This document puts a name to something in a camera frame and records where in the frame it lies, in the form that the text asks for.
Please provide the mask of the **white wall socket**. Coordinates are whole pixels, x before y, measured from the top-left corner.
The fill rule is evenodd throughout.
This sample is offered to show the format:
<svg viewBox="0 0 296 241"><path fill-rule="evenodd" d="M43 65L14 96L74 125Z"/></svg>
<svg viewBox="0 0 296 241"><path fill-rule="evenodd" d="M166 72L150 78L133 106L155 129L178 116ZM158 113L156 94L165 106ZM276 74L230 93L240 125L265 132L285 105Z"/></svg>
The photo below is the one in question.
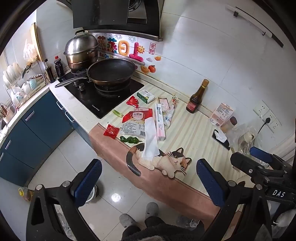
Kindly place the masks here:
<svg viewBox="0 0 296 241"><path fill-rule="evenodd" d="M259 103L253 108L253 111L264 121L267 118L270 118L270 122L267 123L267 126L273 133L276 133L280 130L282 126L280 121L264 101L260 100Z"/></svg>

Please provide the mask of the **thin vinegar bottle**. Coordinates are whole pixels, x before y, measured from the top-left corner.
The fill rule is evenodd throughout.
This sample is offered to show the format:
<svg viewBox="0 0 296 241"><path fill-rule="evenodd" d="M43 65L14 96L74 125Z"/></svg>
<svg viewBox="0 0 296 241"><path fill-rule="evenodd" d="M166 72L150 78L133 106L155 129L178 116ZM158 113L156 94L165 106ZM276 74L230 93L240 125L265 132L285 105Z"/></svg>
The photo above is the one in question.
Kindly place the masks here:
<svg viewBox="0 0 296 241"><path fill-rule="evenodd" d="M45 64L45 70L46 70L46 73L48 75L48 78L49 78L50 83L55 82L55 77L53 75L52 68L51 68L51 66L48 63L48 59L45 59L44 60L44 64Z"/></svg>

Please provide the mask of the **black range hood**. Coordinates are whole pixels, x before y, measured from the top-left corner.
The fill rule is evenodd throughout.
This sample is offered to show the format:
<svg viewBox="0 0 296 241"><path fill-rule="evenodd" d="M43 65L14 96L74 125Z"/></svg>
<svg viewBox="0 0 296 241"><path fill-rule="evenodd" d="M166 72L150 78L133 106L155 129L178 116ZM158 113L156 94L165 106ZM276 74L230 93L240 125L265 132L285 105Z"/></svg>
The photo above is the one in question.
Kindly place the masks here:
<svg viewBox="0 0 296 241"><path fill-rule="evenodd" d="M60 1L73 13L73 27L93 33L133 35L161 42L164 1Z"/></svg>

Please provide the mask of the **black frying pan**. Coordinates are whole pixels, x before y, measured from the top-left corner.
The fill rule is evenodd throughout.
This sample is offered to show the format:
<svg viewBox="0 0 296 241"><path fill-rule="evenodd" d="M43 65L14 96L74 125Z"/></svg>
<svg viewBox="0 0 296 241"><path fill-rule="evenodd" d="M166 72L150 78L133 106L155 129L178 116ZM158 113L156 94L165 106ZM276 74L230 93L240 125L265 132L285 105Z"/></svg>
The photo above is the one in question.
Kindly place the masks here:
<svg viewBox="0 0 296 241"><path fill-rule="evenodd" d="M64 80L55 87L62 87L80 79L89 79L100 86L123 83L131 78L136 70L135 64L121 58L104 59L93 63L86 71L86 76Z"/></svg>

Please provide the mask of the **white toothpaste box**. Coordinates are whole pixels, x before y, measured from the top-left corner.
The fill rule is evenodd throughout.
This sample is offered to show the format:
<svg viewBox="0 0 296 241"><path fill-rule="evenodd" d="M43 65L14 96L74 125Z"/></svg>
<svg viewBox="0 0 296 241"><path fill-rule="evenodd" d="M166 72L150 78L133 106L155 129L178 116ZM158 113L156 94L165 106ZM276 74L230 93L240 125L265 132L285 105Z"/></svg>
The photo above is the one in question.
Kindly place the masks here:
<svg viewBox="0 0 296 241"><path fill-rule="evenodd" d="M165 125L164 125L162 106L159 103L155 104L155 117L156 117L157 140L164 141L166 138Z"/></svg>

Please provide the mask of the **red white snack bag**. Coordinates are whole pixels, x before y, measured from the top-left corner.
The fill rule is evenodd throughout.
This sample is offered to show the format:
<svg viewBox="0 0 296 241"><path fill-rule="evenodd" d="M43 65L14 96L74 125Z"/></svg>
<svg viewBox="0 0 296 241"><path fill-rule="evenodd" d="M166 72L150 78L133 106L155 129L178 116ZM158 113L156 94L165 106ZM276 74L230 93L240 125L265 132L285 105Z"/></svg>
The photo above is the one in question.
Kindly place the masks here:
<svg viewBox="0 0 296 241"><path fill-rule="evenodd" d="M135 108L123 116L120 131L123 135L145 138L145 120L152 117L151 108Z"/></svg>

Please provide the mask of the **white tissue paper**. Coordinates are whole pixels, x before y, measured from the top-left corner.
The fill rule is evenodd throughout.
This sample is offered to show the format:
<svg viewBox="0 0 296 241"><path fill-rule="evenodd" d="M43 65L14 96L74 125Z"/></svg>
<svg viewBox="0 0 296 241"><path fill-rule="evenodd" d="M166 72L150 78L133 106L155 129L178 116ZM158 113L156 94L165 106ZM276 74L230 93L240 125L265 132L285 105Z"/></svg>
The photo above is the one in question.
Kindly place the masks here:
<svg viewBox="0 0 296 241"><path fill-rule="evenodd" d="M153 157L159 155L156 126L154 118L145 119L145 143L142 158L152 161Z"/></svg>

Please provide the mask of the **green white small box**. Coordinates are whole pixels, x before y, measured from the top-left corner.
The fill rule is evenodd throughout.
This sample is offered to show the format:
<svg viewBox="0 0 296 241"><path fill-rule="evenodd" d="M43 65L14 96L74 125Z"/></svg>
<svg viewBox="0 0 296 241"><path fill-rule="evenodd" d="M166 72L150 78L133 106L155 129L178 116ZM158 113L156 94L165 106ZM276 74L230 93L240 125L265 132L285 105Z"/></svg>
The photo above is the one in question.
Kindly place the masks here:
<svg viewBox="0 0 296 241"><path fill-rule="evenodd" d="M138 91L137 96L146 104L155 100L155 96L145 89Z"/></svg>

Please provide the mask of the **black phone with paper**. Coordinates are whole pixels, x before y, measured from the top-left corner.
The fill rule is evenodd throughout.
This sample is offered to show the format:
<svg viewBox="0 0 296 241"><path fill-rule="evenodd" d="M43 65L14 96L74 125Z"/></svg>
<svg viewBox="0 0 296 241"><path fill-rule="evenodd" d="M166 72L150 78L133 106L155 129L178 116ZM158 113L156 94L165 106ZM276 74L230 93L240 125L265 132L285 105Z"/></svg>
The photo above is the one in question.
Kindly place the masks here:
<svg viewBox="0 0 296 241"><path fill-rule="evenodd" d="M226 148L228 151L230 150L230 144L224 132L221 132L221 130L214 130L212 138L220 145L222 145L224 148Z"/></svg>

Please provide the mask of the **colourful wall stickers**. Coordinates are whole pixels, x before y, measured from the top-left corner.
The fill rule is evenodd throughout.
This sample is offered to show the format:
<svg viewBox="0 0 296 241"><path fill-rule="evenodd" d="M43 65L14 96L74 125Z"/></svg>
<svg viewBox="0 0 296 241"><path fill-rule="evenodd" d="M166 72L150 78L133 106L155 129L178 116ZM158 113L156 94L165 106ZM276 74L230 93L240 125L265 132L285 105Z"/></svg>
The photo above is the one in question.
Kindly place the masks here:
<svg viewBox="0 0 296 241"><path fill-rule="evenodd" d="M162 57L156 53L157 42L141 37L94 33L98 42L99 57L122 58L133 62L136 70L146 75L156 73Z"/></svg>

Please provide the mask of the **blue kitchen cabinets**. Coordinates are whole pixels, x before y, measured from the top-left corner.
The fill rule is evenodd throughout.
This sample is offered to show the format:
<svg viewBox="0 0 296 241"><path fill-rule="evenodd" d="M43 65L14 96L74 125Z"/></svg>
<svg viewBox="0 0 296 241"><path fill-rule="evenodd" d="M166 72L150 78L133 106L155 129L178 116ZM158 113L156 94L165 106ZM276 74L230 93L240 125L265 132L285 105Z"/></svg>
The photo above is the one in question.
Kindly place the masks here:
<svg viewBox="0 0 296 241"><path fill-rule="evenodd" d="M44 161L76 132L90 144L88 133L63 108L52 92L47 92L17 121L1 147L1 178L26 186Z"/></svg>

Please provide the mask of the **black gas stove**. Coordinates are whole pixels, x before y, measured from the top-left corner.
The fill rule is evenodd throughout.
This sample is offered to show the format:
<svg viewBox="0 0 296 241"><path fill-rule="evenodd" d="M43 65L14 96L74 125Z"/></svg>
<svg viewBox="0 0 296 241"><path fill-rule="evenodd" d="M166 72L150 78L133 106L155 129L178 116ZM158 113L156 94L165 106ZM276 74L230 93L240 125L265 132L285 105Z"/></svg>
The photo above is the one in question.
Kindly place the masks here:
<svg viewBox="0 0 296 241"><path fill-rule="evenodd" d="M99 86L87 78L86 72L79 74L68 72L59 77L58 81L63 82L77 77L78 80L66 85L65 88L98 118L103 118L112 109L144 87L142 83L132 78L118 86Z"/></svg>

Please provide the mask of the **brown sauce bottle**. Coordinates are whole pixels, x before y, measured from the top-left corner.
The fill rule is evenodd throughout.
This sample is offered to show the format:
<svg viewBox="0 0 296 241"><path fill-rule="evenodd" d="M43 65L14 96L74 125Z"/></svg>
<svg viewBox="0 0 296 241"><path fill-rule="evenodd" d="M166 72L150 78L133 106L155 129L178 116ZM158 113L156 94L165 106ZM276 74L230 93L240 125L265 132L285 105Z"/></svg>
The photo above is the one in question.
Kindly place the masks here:
<svg viewBox="0 0 296 241"><path fill-rule="evenodd" d="M186 110L188 112L195 113L197 111L198 107L202 103L202 98L208 84L209 84L209 80L204 79L199 89L190 97L189 102L186 106Z"/></svg>

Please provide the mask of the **green pepper piece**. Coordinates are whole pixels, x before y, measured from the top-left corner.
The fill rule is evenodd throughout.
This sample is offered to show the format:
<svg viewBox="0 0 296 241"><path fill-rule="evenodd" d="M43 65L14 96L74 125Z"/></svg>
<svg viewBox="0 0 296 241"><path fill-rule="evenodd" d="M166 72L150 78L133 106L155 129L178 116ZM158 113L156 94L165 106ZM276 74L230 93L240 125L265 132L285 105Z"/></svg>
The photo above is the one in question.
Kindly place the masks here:
<svg viewBox="0 0 296 241"><path fill-rule="evenodd" d="M138 144L141 142L137 137L124 137L120 136L120 141L123 143L129 143L129 144Z"/></svg>

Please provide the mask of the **white trash bin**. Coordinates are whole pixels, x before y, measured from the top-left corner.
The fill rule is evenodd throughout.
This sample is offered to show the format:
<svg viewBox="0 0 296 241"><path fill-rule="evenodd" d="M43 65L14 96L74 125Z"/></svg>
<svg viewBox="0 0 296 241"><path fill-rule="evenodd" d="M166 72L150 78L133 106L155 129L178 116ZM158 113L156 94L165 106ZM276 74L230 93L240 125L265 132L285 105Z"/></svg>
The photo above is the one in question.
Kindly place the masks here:
<svg viewBox="0 0 296 241"><path fill-rule="evenodd" d="M92 202L98 195L99 195L99 188L95 184L92 191L90 192L87 200L86 200L86 203Z"/></svg>

